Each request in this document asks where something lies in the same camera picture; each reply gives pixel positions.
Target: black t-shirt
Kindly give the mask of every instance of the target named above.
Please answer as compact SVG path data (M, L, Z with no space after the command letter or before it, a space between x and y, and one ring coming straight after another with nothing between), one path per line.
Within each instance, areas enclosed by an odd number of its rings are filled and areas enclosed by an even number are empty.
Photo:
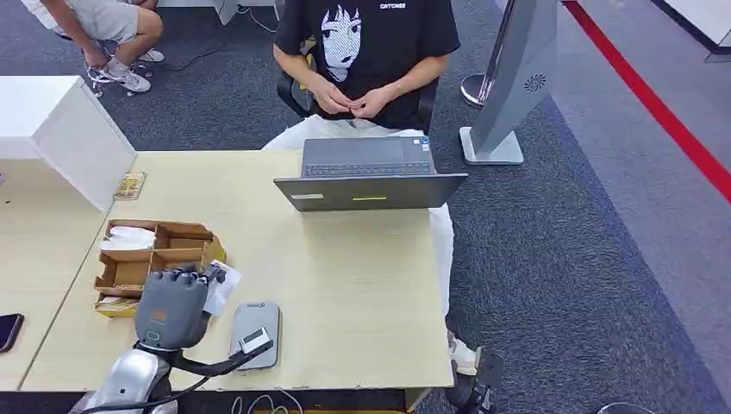
M450 0L287 0L275 43L289 55L316 40L317 71L351 99L399 80L429 56L459 47ZM386 128L423 128L419 91L389 103L372 119ZM326 119L353 115L318 114Z

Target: stanchion base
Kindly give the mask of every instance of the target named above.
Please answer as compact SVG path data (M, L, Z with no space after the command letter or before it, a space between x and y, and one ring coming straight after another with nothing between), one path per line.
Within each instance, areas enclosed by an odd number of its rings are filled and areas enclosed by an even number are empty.
M654 414L652 411L629 403L614 403L605 406L597 414Z
M475 73L462 79L462 85L460 86L462 98L475 108L482 108L484 104L484 102L479 100L479 91L482 89L483 81L484 73Z
M475 153L472 146L470 131L472 128L459 129L459 138L462 140L462 149L465 151L465 162L475 166L519 166L523 163L523 152L518 137L514 131L505 137L503 142L491 153Z

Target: shoe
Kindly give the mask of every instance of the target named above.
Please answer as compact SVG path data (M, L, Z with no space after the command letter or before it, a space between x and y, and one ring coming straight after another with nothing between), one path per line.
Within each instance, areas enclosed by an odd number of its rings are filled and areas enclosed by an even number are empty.
M140 60L142 60L143 62L160 63L161 61L165 60L165 55L155 49L150 49L147 51L147 53L140 56Z
M449 341L449 353L452 361L457 363L457 372L472 377L477 375L478 369L475 367L477 354L475 351L469 349L451 331L447 332L447 340Z
M100 70L99 72L132 92L147 92L152 87L147 79L129 69L121 73L112 73L112 71L106 69Z

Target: person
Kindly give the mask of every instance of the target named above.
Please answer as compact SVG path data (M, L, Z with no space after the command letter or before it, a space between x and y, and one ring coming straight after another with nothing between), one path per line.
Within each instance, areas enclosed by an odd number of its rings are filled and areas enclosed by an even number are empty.
M316 71L301 53L310 36L316 40ZM450 0L287 0L274 57L312 92L316 112L264 149L302 149L308 138L423 135L419 89L447 69L448 55L457 48ZM446 316L452 220L446 205L429 215ZM458 371L475 374L475 353L453 334L448 337Z
M150 82L129 68L135 61L160 62L153 49L162 35L162 21L152 11L156 0L22 0L46 28L72 38L90 67L130 91L150 90ZM96 41L115 41L108 60Z

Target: cardboard box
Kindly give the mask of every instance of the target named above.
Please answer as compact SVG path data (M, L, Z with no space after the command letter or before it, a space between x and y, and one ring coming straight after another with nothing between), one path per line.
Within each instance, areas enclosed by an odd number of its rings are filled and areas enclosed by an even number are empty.
M213 260L225 262L226 252L213 233L202 224L155 222L149 220L111 220L113 227L143 228L155 233L155 243L147 250L103 250L99 260L104 271L94 280L99 293L95 309L107 317L131 317L142 296L147 275L151 272L194 265L202 271ZM130 301L110 298L133 299Z

